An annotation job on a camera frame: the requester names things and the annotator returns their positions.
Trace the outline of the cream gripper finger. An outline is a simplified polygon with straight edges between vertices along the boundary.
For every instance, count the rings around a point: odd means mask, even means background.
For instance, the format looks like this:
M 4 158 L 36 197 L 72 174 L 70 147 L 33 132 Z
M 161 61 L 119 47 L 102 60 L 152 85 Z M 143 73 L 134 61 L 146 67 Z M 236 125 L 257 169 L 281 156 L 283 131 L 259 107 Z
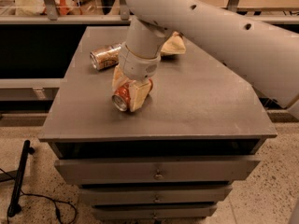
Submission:
M 114 68 L 113 79 L 112 79 L 112 90 L 115 91 L 124 83 L 126 83 L 129 78 L 122 72 L 118 65 Z
M 130 111 L 135 112 L 137 109 L 141 108 L 144 104 L 147 96 L 152 89 L 152 82 L 150 79 L 143 81 L 132 81 L 129 84 L 129 94 L 130 94 Z

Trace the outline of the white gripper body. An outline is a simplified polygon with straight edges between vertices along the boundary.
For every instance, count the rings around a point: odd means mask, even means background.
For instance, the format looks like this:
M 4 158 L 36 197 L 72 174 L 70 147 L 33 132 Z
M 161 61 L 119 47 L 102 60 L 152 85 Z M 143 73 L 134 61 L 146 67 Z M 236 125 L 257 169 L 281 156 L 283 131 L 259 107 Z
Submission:
M 144 80 L 155 75 L 161 56 L 153 59 L 141 58 L 134 55 L 126 46 L 121 44 L 119 52 L 120 70 L 131 80 Z

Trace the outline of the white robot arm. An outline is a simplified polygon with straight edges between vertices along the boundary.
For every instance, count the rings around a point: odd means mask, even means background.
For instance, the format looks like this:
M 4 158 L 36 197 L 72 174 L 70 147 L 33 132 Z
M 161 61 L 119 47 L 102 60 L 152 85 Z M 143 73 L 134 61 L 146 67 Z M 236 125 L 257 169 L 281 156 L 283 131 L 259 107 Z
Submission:
M 132 80 L 155 74 L 160 50 L 182 33 L 299 118 L 299 35 L 198 0 L 125 0 L 134 16 L 119 53 Z

